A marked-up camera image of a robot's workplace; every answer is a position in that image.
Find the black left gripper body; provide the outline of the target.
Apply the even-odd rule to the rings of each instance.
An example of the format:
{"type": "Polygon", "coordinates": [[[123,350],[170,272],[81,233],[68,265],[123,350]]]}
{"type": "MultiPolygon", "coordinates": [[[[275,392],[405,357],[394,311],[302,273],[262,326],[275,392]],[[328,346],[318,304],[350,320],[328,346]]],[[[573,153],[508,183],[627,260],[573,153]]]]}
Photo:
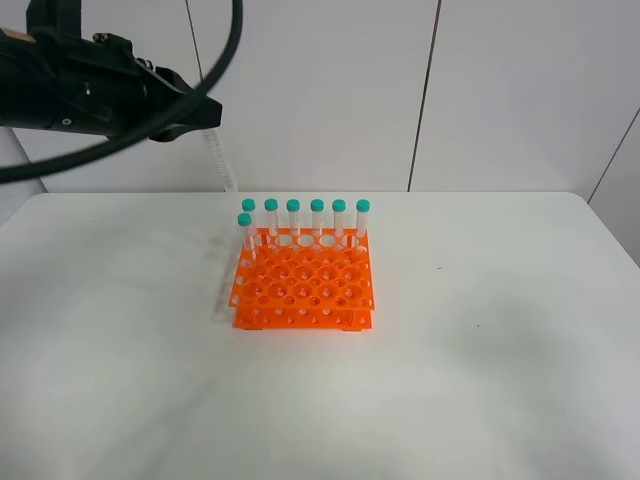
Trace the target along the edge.
{"type": "Polygon", "coordinates": [[[53,32],[32,35],[38,53],[29,128],[109,139],[155,117],[150,96],[193,91],[176,72],[137,57],[130,40],[98,33],[91,41],[53,32]]]}

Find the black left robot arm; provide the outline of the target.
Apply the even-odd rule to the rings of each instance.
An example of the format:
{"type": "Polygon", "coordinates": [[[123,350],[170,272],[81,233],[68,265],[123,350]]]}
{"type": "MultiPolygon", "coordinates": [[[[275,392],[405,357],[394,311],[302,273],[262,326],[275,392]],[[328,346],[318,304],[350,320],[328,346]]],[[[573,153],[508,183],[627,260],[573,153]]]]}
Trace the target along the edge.
{"type": "Polygon", "coordinates": [[[23,33],[1,32],[1,123],[113,139],[192,92],[130,40],[81,33],[78,1],[32,1],[23,33]]]}

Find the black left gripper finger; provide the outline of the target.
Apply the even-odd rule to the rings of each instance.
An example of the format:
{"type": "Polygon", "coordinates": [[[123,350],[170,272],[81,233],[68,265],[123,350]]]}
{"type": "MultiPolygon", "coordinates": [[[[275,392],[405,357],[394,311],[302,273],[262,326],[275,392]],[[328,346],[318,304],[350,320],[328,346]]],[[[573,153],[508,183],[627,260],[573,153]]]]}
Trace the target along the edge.
{"type": "MultiPolygon", "coordinates": [[[[150,96],[152,105],[151,112],[157,116],[166,111],[178,100],[186,97],[187,94],[188,91],[161,89],[150,96]]],[[[167,124],[151,135],[149,139],[160,143],[172,142],[192,131],[217,128],[221,124],[221,120],[222,104],[209,97],[205,97],[190,113],[180,117],[171,124],[167,124]]]]}

